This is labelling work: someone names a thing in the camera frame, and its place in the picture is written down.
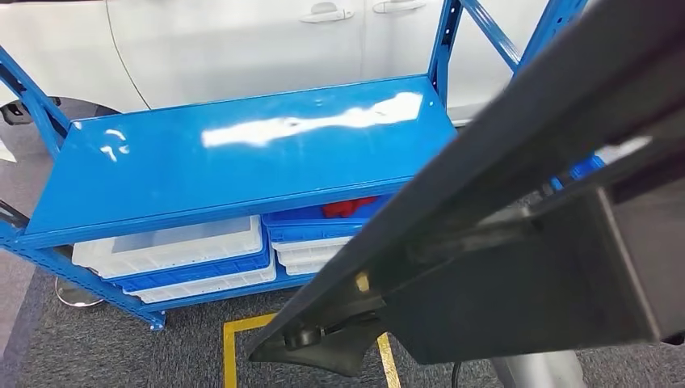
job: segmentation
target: car door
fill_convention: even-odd
[[[482,0],[483,7],[522,52],[547,0]],[[366,0],[363,76],[425,73],[442,0]],[[449,64],[448,113],[456,124],[473,116],[510,80],[511,70],[464,12]]]
[[[0,44],[47,95],[146,108],[111,41],[104,0],[0,0]],[[16,99],[0,82],[0,107]]]
[[[151,108],[355,82],[364,0],[107,0]]]

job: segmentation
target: gray carpet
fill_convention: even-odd
[[[293,293],[172,310],[166,329],[152,332],[111,306],[72,309],[50,287],[42,289],[43,314],[17,370],[18,387],[222,386],[223,322],[276,311]],[[301,366],[247,363],[242,345],[255,332],[236,335],[239,386],[386,386],[375,347],[367,353],[363,376],[347,378]],[[391,347],[402,386],[449,386],[450,365],[417,365],[392,337]],[[636,345],[579,355],[591,386],[685,386],[685,347]],[[460,386],[500,385],[489,362],[473,361],[464,365]]]

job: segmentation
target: storage bin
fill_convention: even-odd
[[[250,255],[265,244],[259,216],[240,217],[80,242],[72,262],[112,278]]]
[[[268,248],[268,251],[269,265],[263,269],[188,281],[175,285],[156,287],[154,289],[142,289],[133,292],[124,291],[124,293],[135,295],[145,303],[155,303],[267,283],[276,278],[275,254],[270,247]]]
[[[278,261],[288,275],[318,272],[352,237],[300,242],[272,242]]]
[[[263,241],[268,241],[266,228],[262,231]],[[132,292],[141,289],[153,289],[167,285],[175,285],[193,280],[207,279],[230,275],[239,272],[254,271],[269,266],[270,251],[268,243],[262,244],[262,250],[251,255],[229,257],[227,259],[212,260],[199,264],[184,265],[160,269],[152,272],[141,272],[133,275],[108,278],[112,284],[118,285],[124,291]]]
[[[379,196],[347,218],[326,218],[321,206],[310,206],[264,214],[262,221],[269,230],[269,239],[275,243],[353,236],[391,197]]]

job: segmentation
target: blue shelf frame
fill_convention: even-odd
[[[443,106],[446,107],[448,64],[463,10],[473,17],[476,25],[516,75],[582,11],[585,5],[586,0],[550,0],[523,54],[519,54],[515,45],[477,0],[445,0],[435,35],[431,61],[424,75],[435,88]],[[66,138],[71,122],[2,46],[0,46],[0,80],[27,107],[48,152],[53,158],[57,158],[60,153],[60,144]],[[107,283],[88,269],[73,265],[70,258],[61,253],[63,250],[53,249],[53,247],[35,248],[23,242],[21,238],[27,221],[25,216],[0,201],[0,247],[57,276],[72,281],[105,301],[146,321],[152,330],[161,330],[164,327],[165,310],[168,309],[297,287],[308,283],[313,278],[313,275],[288,276],[284,268],[277,265],[276,279],[270,283],[145,304],[136,297],[124,294],[121,289]],[[130,230],[130,232],[136,233],[137,230]]]

